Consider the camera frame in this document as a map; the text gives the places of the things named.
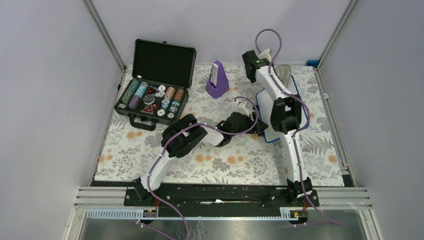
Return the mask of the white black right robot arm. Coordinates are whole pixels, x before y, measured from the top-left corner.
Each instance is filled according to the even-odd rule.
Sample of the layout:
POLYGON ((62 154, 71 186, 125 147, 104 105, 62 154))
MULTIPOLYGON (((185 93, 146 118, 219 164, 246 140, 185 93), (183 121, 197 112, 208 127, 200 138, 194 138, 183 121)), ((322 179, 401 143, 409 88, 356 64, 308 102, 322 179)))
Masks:
POLYGON ((263 90, 256 99, 261 120, 268 125, 265 133, 281 140, 287 165, 287 201, 301 205, 312 193, 312 184, 306 173, 301 153, 299 131, 304 130, 302 101, 281 82, 266 58, 259 58, 254 50, 242 55, 247 78, 259 83, 263 90))

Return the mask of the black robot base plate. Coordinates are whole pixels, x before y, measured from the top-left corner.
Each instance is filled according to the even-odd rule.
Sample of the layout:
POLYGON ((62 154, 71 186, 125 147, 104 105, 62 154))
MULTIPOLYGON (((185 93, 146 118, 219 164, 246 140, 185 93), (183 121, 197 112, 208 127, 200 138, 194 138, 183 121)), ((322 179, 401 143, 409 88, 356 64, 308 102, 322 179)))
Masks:
POLYGON ((187 204, 234 203, 259 204, 261 207, 318 207, 318 193, 309 182, 305 184, 307 194, 304 195, 299 183, 290 186, 273 185, 222 185, 222 184, 180 184, 163 183, 153 193, 160 197, 157 200, 153 193, 135 182, 126 189, 124 205, 126 207, 165 207, 164 200, 175 207, 187 204))

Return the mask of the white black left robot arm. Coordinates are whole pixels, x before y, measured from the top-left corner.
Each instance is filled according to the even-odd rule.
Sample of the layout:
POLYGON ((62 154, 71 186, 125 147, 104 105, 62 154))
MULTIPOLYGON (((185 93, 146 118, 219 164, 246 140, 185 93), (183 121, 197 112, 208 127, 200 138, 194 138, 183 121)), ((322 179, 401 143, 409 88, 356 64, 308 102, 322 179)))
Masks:
POLYGON ((134 182, 136 199, 144 206, 152 204, 155 192, 163 178, 177 159, 188 155, 199 143, 208 143, 215 147, 224 147, 236 135, 262 135, 268 124, 259 119, 256 112, 244 115, 233 112, 217 126, 199 122, 189 114, 170 125, 162 133, 161 146, 157 159, 150 169, 134 182))

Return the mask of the blue framed whiteboard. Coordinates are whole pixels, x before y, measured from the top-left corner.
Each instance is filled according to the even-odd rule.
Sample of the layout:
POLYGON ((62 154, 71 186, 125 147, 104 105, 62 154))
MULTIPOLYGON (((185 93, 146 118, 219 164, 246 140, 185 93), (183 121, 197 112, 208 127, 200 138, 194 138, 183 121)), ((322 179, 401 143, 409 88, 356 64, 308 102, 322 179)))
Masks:
MULTIPOLYGON (((292 92, 292 94, 296 93, 300 95, 299 88, 295 82, 295 78, 293 75, 290 75, 291 80, 289 80, 287 89, 292 92)), ((260 119, 262 122, 268 125, 268 128, 264 130, 263 137, 266 143, 278 142, 280 140, 280 135, 278 132, 274 131, 271 126, 271 112, 272 106, 269 105, 271 103, 271 98, 265 89, 262 89, 256 93, 256 100, 258 105, 258 111, 260 113, 260 119)), ((301 105, 302 114, 301 114, 301 125, 300 127, 305 127, 306 129, 309 127, 308 117, 305 106, 301 105)))

